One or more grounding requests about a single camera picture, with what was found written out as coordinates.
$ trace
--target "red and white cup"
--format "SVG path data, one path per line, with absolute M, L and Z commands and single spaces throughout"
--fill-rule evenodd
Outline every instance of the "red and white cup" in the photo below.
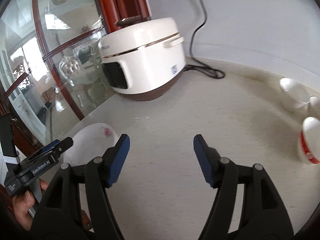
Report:
M 320 121 L 315 117 L 306 118 L 302 124 L 298 139 L 298 154 L 305 164 L 320 163 Z

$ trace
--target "white bowl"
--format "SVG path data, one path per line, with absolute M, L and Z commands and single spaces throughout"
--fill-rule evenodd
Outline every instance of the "white bowl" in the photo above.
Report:
M 307 90 L 294 79 L 281 79 L 280 87 L 282 91 L 282 104 L 288 111 L 294 112 L 309 103 L 310 98 Z
M 308 105 L 308 114 L 320 120 L 320 98 L 312 96 L 310 97 L 310 103 Z
M 80 130 L 72 139 L 73 146 L 64 153 L 63 162 L 78 166 L 102 156 L 108 148 L 116 145 L 119 136 L 110 125 L 94 123 Z
M 307 117 L 304 120 L 298 139 L 298 154 L 305 164 L 320 163 L 320 121 L 318 119 Z

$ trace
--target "white rice cooker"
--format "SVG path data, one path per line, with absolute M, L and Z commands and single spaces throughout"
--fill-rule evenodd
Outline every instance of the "white rice cooker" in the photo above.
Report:
M 182 74 L 183 41 L 172 18 L 120 29 L 99 42 L 103 73 L 115 92 L 133 100 L 153 100 Z

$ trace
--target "finger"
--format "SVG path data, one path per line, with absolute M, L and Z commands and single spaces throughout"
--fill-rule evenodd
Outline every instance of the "finger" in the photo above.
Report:
M 29 191 L 26 191 L 24 195 L 13 198 L 14 215 L 19 224 L 27 231 L 30 231 L 32 224 L 32 218 L 28 211 L 34 204 L 35 199 Z
M 41 187 L 41 189 L 46 190 L 48 188 L 48 186 L 49 186 L 48 182 L 44 181 L 43 179 L 40 179 L 40 187 Z

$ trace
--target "black cable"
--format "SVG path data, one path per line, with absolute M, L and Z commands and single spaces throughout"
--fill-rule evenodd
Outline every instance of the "black cable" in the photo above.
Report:
M 204 13 L 204 22 L 198 27 L 196 28 L 196 30 L 194 31 L 193 35 L 192 35 L 192 38 L 191 38 L 191 43 L 190 43 L 190 48 L 189 48 L 189 53 L 190 53 L 190 56 L 191 58 L 195 61 L 195 62 L 198 62 L 199 64 L 201 64 L 201 66 L 198 66 L 198 65 L 191 65 L 191 64 L 188 64 L 184 67 L 184 71 L 189 71 L 189 70 L 197 70 L 197 71 L 200 71 L 204 74 L 206 74 L 207 76 L 210 76 L 212 78 L 215 78 L 215 79 L 222 79 L 226 76 L 226 73 L 223 72 L 222 70 L 219 70 L 219 69 L 215 69 L 215 68 L 212 68 L 210 67 L 209 65 L 207 65 L 206 63 L 196 59 L 194 56 L 193 56 L 193 53 L 192 53 L 192 48 L 193 48 L 193 41 L 195 39 L 195 35 L 196 35 L 196 32 L 198 30 L 200 30 L 207 22 L 208 20 L 208 13 L 207 13 L 207 10 L 204 6 L 204 3 L 202 0 L 199 0 L 200 1 L 200 4 L 201 4 L 201 7 L 202 7 L 202 10 L 203 10 L 203 13 Z

